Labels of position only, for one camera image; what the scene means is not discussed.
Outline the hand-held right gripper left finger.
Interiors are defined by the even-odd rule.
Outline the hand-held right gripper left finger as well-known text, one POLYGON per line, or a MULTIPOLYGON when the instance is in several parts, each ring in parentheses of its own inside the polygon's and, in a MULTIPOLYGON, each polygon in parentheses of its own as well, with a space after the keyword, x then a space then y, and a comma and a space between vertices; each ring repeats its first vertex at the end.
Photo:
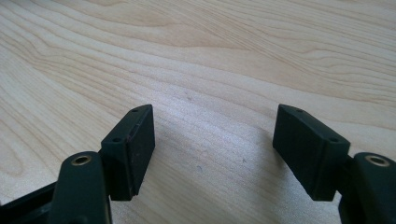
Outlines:
POLYGON ((131 109, 102 140, 100 155, 112 201, 131 201, 138 194, 154 148, 152 105, 131 109))

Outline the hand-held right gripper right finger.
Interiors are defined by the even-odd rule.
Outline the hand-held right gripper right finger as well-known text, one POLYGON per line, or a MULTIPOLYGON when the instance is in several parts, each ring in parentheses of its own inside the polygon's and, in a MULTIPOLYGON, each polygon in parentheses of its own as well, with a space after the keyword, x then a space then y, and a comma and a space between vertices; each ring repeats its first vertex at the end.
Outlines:
POLYGON ((333 200, 349 147, 349 141, 306 111, 278 106, 273 148, 312 200, 333 200))

